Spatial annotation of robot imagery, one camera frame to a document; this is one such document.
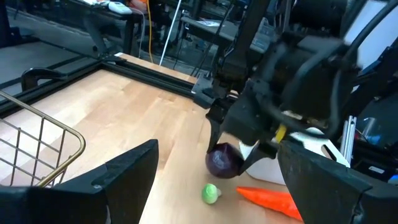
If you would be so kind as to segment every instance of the red onion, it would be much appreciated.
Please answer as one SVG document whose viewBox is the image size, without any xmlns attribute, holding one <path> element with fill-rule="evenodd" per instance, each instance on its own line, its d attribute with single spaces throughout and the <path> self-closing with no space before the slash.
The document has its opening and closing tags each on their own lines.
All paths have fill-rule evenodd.
<svg viewBox="0 0 398 224">
<path fill-rule="evenodd" d="M 243 162 L 239 151 L 229 143 L 217 144 L 206 155 L 207 169 L 215 177 L 222 179 L 236 177 Z"/>
</svg>

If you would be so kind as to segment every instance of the wooden table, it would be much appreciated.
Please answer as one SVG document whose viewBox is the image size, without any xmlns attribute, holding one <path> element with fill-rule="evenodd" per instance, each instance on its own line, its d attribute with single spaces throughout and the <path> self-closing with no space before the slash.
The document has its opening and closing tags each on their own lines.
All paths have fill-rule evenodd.
<svg viewBox="0 0 398 224">
<path fill-rule="evenodd" d="M 168 68 L 128 55 L 121 57 L 195 82 L 195 78 Z M 210 124 L 205 119 L 206 110 L 187 98 L 101 70 L 48 96 L 34 107 L 75 128 L 87 141 L 85 152 L 68 168 L 65 179 L 87 172 L 148 139 L 159 140 L 157 176 L 141 224 L 299 223 L 281 213 L 251 204 L 235 191 L 236 186 L 274 190 L 286 190 L 285 187 L 252 179 L 246 173 L 230 180 L 220 180 L 208 173 L 205 153 Z M 37 120 L 26 111 L 7 120 L 36 131 L 33 123 Z M 6 135 L 7 131 L 0 131 L 2 138 Z M 223 138 L 237 143 L 230 136 Z M 44 139 L 56 144 L 60 134 L 54 130 L 44 134 Z M 65 151 L 71 150 L 72 146 L 76 147 L 76 144 L 70 143 Z M 40 158 L 51 157 L 45 148 L 42 150 Z M 29 167 L 30 162 L 25 159 L 19 164 Z M 5 181 L 9 174 L 3 172 L 0 180 Z M 201 201 L 201 190 L 206 183 L 215 184 L 223 192 L 214 205 Z"/>
</svg>

